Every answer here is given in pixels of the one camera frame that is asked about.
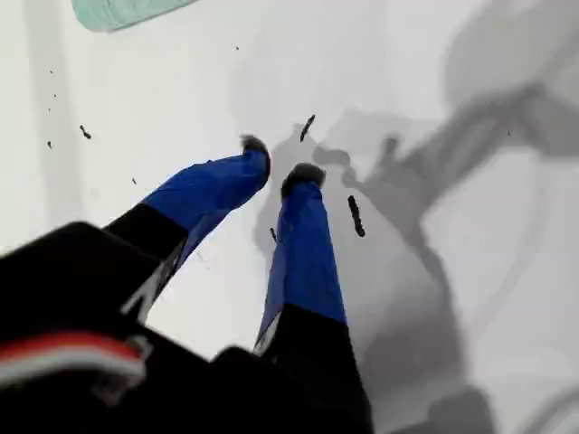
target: white stripe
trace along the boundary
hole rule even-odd
[[[0,388],[21,380],[71,368],[98,369],[138,378],[145,376],[146,373],[145,364],[138,359],[129,360],[94,347],[62,348],[0,363]]]

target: dark debris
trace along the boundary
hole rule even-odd
[[[347,204],[350,207],[350,212],[352,213],[352,218],[354,219],[354,227],[356,233],[360,237],[365,237],[364,227],[362,226],[362,220],[360,220],[360,209],[356,203],[354,196],[349,196],[347,198]]]
[[[311,115],[311,117],[308,119],[308,122],[306,122],[306,125],[304,125],[304,128],[301,130],[301,134],[299,135],[299,142],[303,142],[304,138],[306,138],[306,134],[309,131],[309,128],[311,127],[311,124],[314,123],[314,119],[316,118],[316,115]]]
[[[89,140],[92,139],[92,136],[89,133],[87,133],[87,131],[84,129],[83,126],[81,126],[81,131],[82,131],[82,135],[85,136],[87,139],[89,139]]]

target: red stripe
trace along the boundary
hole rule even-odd
[[[21,358],[46,351],[75,347],[97,347],[129,359],[140,359],[138,351],[105,335],[89,332],[57,332],[39,335],[22,341],[0,346],[0,362]]]

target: green object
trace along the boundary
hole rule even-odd
[[[108,32],[164,14],[194,0],[72,0],[79,22],[93,32]]]

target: small black speck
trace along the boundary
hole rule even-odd
[[[92,136],[86,132],[83,126],[81,126],[82,135],[85,136],[87,139],[91,140]]]

